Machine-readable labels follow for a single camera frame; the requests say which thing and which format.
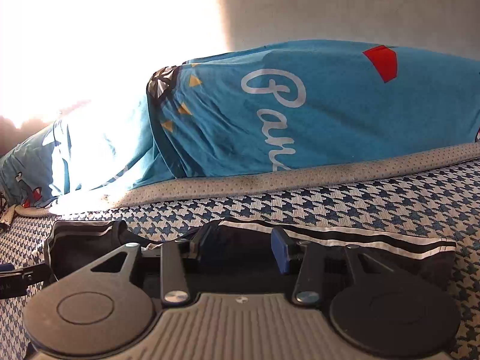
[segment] houndstooth fabric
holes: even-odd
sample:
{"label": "houndstooth fabric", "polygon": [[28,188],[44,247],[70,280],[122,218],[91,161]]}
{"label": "houndstooth fabric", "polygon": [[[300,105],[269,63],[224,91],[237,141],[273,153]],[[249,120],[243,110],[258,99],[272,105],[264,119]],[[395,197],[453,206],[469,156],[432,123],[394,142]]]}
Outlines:
{"label": "houndstooth fabric", "polygon": [[[0,235],[0,261],[16,266],[41,261],[43,240],[56,219],[123,218],[136,234],[160,240],[176,238],[189,227],[227,216],[454,239],[458,250],[448,292],[457,300],[462,323],[452,356],[480,358],[480,160],[333,187],[179,200],[43,219],[21,217],[14,220],[8,233]],[[32,287],[29,296],[38,287]],[[27,298],[0,300],[0,356],[4,360],[21,359],[25,352],[21,310]]]}

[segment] round black pad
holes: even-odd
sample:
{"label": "round black pad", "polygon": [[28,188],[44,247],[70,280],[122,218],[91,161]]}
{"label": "round black pad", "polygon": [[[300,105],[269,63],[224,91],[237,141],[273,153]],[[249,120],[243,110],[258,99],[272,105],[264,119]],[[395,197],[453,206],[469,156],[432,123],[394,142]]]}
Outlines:
{"label": "round black pad", "polygon": [[27,303],[23,325],[35,347],[67,356],[97,356],[124,347],[150,325],[150,297],[115,274],[65,279]]}
{"label": "round black pad", "polygon": [[372,354],[420,358],[451,342],[460,313],[451,297],[416,276],[369,274],[332,300],[330,319],[348,342]]}
{"label": "round black pad", "polygon": [[64,321],[75,325],[91,325],[108,318],[115,309],[114,301],[98,292],[80,292],[64,298],[57,307]]}

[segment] blue fabric cover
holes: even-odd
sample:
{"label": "blue fabric cover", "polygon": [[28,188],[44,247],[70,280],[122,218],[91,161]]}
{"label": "blue fabric cover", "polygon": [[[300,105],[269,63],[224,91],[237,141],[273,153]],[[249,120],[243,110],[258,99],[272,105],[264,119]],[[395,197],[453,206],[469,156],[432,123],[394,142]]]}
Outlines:
{"label": "blue fabric cover", "polygon": [[166,164],[177,178],[230,176],[475,140],[479,61],[406,47],[366,52],[376,46],[301,40],[188,61],[150,114]]}
{"label": "blue fabric cover", "polygon": [[144,94],[86,107],[27,139],[0,159],[0,192],[45,206],[111,182],[127,191],[473,142],[479,72],[479,61],[332,40],[194,59],[160,104]]}

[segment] metal screw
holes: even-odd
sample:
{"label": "metal screw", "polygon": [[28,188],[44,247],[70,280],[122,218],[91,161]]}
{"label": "metal screw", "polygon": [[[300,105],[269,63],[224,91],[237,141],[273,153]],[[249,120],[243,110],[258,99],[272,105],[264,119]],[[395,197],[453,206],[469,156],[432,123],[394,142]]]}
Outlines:
{"label": "metal screw", "polygon": [[248,302],[248,298],[246,296],[240,296],[240,297],[236,298],[235,301],[239,304],[244,304],[244,303]]}
{"label": "metal screw", "polygon": [[303,304],[313,304],[318,302],[320,295],[315,291],[303,291],[297,293],[297,301]]}
{"label": "metal screw", "polygon": [[165,294],[165,301],[168,303],[182,303],[188,300],[189,296],[185,291],[173,290]]}

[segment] gray ribbed surface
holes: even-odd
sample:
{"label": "gray ribbed surface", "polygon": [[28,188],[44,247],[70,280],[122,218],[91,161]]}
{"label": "gray ribbed surface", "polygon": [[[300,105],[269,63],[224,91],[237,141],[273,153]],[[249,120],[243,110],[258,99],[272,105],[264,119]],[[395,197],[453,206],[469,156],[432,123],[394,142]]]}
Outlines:
{"label": "gray ribbed surface", "polygon": [[[248,298],[245,303],[237,302]],[[50,360],[38,355],[35,360]],[[340,339],[323,315],[282,294],[203,294],[164,312],[153,331],[110,360],[373,360]],[[450,359],[441,353],[430,360]]]}

